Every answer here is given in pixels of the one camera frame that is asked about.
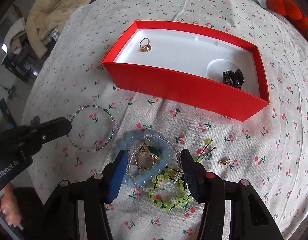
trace beaded bracelet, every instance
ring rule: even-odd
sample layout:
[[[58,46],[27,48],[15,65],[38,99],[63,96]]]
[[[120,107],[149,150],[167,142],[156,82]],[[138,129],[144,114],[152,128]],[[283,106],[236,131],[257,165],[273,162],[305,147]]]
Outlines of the beaded bracelet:
[[[160,147],[162,147],[163,153],[165,151],[165,149],[170,148],[172,149],[172,151],[176,154],[176,158],[177,158],[177,168],[181,169],[181,160],[180,160],[180,153],[179,151],[175,148],[175,146],[166,138],[163,137],[163,135],[161,133],[158,132],[154,132],[152,130],[148,130],[146,129],[144,132],[144,139],[147,139],[148,141],[153,140],[156,143],[159,143]],[[171,187],[177,182],[178,178],[179,178],[179,172],[176,173],[175,178],[170,182],[170,183],[166,183],[164,185],[164,187],[160,187],[160,188],[147,188],[144,185],[146,183],[142,183],[138,176],[134,177],[131,175],[131,165],[132,165],[132,161],[133,158],[135,156],[135,154],[140,150],[140,148],[146,143],[146,141],[144,143],[142,143],[138,148],[135,149],[135,151],[130,155],[130,158],[128,160],[128,164],[127,164],[127,175],[128,177],[131,179],[132,183],[135,185],[135,187],[140,188],[143,191],[150,191],[150,192],[158,192],[158,191],[163,191],[163,190],[169,190],[171,189]],[[157,170],[157,173],[161,173],[163,171],[163,169],[165,168],[165,166],[167,166],[168,164],[164,164],[163,166],[159,167]]]
[[[162,171],[160,174],[156,176],[156,178],[153,178],[152,182],[154,183],[154,188],[160,187],[160,184],[158,184],[159,179],[164,179],[167,182],[171,181],[172,171],[173,171],[173,168],[167,166],[167,171]],[[177,180],[176,185],[179,185],[183,193],[186,192],[187,185],[186,185],[186,182],[182,180],[182,178]],[[170,211],[173,208],[178,207],[180,204],[186,205],[188,200],[194,199],[191,195],[184,195],[183,197],[180,197],[178,201],[176,202],[173,202],[171,204],[164,204],[160,195],[156,195],[156,197],[154,197],[152,192],[149,192],[149,193],[150,193],[150,200],[153,201],[158,207],[164,208],[166,211]]]
[[[170,141],[163,137],[163,135],[159,132],[155,132],[151,129],[146,129],[144,132],[137,131],[135,133],[127,133],[125,138],[122,139],[118,144],[119,147],[114,150],[113,160],[117,157],[120,150],[130,151],[131,143],[135,141],[141,141],[141,144],[129,155],[129,161],[127,165],[127,172],[124,175],[122,184],[129,185],[130,187],[138,187],[143,191],[151,191],[157,192],[165,189],[170,189],[171,185],[174,185],[179,177],[179,173],[177,173],[176,177],[171,183],[168,183],[166,187],[161,188],[146,188],[145,185],[150,182],[155,176],[163,171],[167,165],[169,165],[169,158],[172,155],[175,155],[177,158],[178,169],[181,169],[180,166],[180,153],[179,151],[172,145]],[[138,153],[138,151],[149,142],[154,142],[161,149],[162,153],[160,155],[160,160],[151,170],[142,171],[140,167],[134,163],[134,157]],[[138,169],[138,174],[132,176],[132,166],[136,166]]]
[[[96,107],[96,108],[98,108],[98,109],[102,109],[105,113],[107,113],[107,114],[110,116],[110,118],[111,118],[111,120],[112,120],[112,122],[113,122],[113,125],[112,125],[112,129],[111,129],[110,137],[108,138],[107,142],[104,143],[104,144],[102,144],[100,147],[98,147],[98,148],[96,148],[96,149],[85,149],[85,148],[82,148],[82,147],[78,146],[78,145],[75,144],[74,142],[72,142],[72,140],[71,140],[69,134],[67,135],[67,138],[70,140],[70,142],[72,143],[72,145],[73,145],[74,147],[78,148],[79,150],[87,151],[87,152],[96,152],[96,151],[99,151],[99,150],[103,149],[103,148],[112,140],[113,134],[118,130],[118,123],[115,122],[115,119],[114,119],[113,115],[112,115],[107,109],[102,108],[102,107],[97,106],[97,105],[86,105],[86,106],[82,106],[79,110],[77,110],[77,111],[75,112],[75,114],[73,114],[73,116],[72,116],[72,118],[71,118],[71,120],[70,120],[71,123],[73,122],[75,116],[76,116],[81,110],[83,110],[83,109],[85,109],[85,108],[88,108],[88,107]]]

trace red box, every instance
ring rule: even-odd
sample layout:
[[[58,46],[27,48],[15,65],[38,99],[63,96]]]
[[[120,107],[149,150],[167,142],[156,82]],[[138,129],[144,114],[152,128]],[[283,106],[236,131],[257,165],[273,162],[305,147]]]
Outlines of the red box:
[[[194,33],[225,41],[251,52],[257,72],[259,97],[193,74],[114,62],[138,29]],[[203,26],[169,21],[135,21],[115,43],[102,63],[121,89],[178,101],[240,121],[245,121],[269,104],[266,74],[257,46],[231,34]],[[153,82],[145,82],[146,77],[150,77]]]

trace black hair clip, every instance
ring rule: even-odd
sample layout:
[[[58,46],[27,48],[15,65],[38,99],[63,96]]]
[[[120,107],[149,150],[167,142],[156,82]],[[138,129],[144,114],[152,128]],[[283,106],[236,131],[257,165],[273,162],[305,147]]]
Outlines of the black hair clip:
[[[235,73],[232,70],[223,72],[223,83],[241,90],[241,86],[244,84],[244,76],[240,69],[237,69]]]

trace orange plush toy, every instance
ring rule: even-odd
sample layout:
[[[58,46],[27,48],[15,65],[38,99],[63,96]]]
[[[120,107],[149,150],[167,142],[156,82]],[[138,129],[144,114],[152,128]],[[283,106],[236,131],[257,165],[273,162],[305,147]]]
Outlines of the orange plush toy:
[[[308,40],[308,17],[295,0],[267,0],[267,6],[285,16]]]

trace gold ring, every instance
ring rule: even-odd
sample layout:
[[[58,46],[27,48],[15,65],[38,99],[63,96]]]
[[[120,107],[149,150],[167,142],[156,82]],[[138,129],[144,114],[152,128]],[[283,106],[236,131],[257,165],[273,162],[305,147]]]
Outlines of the gold ring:
[[[145,46],[142,46],[142,41],[143,40],[148,40],[148,43],[145,45]],[[144,38],[144,39],[142,39],[141,40],[141,42],[140,42],[140,48],[141,48],[141,51],[142,52],[148,52],[148,51],[150,51],[151,50],[151,45],[150,45],[150,39],[149,38]]]
[[[141,165],[139,164],[139,157],[140,157],[140,154],[141,154],[141,153],[146,153],[146,154],[148,154],[148,152],[145,151],[145,150],[142,150],[142,151],[137,152],[137,153],[135,154],[135,157],[134,157],[135,163],[136,163],[136,165],[139,166],[142,170],[148,171],[148,170],[150,170],[151,168],[153,168],[153,166],[154,166],[154,159],[152,158],[152,160],[153,160],[152,166],[148,166],[148,167],[141,166]]]
[[[144,150],[145,150],[145,152],[146,152],[147,154],[149,154],[149,155],[151,156],[151,158],[152,158],[153,161],[154,161],[154,164],[156,164],[157,161],[159,161],[160,157],[157,156],[157,155],[154,154],[154,153],[151,153],[150,150],[149,150],[149,148],[148,148],[147,146],[144,146]]]

